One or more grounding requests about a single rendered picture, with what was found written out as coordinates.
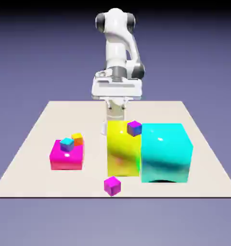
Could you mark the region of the small magenta cube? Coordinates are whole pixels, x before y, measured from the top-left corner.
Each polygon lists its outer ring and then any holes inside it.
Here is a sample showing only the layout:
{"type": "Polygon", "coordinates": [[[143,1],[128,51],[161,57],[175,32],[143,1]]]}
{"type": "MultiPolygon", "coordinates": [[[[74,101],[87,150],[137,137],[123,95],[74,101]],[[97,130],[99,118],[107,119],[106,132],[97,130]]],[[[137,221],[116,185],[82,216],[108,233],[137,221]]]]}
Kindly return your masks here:
{"type": "Polygon", "coordinates": [[[104,180],[104,191],[109,196],[114,196],[121,191],[121,182],[114,176],[104,180]]]}

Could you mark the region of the small yellow cube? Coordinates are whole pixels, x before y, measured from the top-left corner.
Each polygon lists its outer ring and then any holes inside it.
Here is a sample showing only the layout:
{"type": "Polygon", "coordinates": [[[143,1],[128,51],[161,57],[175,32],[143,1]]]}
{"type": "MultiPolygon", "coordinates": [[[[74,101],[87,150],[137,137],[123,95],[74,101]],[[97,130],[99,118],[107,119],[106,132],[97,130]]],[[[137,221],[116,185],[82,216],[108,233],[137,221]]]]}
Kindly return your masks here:
{"type": "Polygon", "coordinates": [[[71,135],[71,138],[74,141],[74,146],[83,145],[83,136],[81,133],[74,133],[71,135]]]}

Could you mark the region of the large magenta box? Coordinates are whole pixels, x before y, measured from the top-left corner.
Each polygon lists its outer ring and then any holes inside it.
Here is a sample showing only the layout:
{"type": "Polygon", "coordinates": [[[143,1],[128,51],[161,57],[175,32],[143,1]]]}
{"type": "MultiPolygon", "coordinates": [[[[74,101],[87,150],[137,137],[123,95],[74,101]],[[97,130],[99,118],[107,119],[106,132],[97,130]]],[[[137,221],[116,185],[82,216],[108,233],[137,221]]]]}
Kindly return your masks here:
{"type": "Polygon", "coordinates": [[[77,145],[69,151],[62,151],[60,140],[54,142],[50,153],[50,165],[52,170],[81,170],[84,160],[84,145],[77,145]]]}

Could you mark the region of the large yellow box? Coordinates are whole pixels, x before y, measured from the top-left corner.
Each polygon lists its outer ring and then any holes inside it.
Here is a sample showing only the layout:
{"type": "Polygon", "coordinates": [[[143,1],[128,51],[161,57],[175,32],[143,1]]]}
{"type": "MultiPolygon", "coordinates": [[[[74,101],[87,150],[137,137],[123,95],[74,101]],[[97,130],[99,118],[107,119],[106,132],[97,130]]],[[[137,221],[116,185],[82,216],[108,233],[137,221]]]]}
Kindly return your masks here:
{"type": "Polygon", "coordinates": [[[141,135],[127,132],[128,121],[107,122],[107,173],[108,176],[140,175],[141,135]]]}

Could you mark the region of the small cyan cube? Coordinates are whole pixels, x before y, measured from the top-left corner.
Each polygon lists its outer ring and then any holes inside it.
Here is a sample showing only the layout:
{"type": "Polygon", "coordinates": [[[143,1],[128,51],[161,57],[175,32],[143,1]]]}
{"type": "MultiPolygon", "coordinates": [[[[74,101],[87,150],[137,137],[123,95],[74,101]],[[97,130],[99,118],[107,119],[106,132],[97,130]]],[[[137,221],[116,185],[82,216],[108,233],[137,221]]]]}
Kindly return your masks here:
{"type": "Polygon", "coordinates": [[[60,149],[65,152],[70,152],[74,148],[74,140],[71,138],[64,138],[60,141],[60,149]]]}

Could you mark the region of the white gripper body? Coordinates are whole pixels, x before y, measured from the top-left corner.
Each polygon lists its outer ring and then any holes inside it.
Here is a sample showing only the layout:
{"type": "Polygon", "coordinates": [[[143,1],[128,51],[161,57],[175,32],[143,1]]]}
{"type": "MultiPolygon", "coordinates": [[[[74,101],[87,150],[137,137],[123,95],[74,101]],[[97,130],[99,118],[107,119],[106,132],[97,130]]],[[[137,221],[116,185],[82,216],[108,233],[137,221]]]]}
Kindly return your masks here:
{"type": "Polygon", "coordinates": [[[114,82],[112,77],[94,77],[91,95],[93,99],[132,98],[142,96],[142,81],[140,79],[122,78],[122,82],[114,82]]]}

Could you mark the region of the small purple cube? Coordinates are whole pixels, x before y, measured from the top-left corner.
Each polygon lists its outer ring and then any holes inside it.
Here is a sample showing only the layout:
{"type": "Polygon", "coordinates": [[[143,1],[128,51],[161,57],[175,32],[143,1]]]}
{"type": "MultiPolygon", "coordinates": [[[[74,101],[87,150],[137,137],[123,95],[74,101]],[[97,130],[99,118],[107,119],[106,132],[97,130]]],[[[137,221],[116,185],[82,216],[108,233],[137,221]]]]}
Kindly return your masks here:
{"type": "Polygon", "coordinates": [[[127,133],[133,137],[140,135],[142,132],[142,124],[138,121],[127,123],[127,133]]]}

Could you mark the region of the large cyan box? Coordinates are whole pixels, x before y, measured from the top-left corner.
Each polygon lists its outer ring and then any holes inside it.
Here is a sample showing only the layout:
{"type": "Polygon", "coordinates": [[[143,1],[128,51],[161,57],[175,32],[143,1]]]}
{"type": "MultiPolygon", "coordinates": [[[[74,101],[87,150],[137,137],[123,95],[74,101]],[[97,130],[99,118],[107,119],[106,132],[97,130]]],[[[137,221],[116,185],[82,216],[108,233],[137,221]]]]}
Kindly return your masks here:
{"type": "Polygon", "coordinates": [[[143,123],[141,134],[141,181],[186,183],[193,154],[180,123],[143,123]]]}

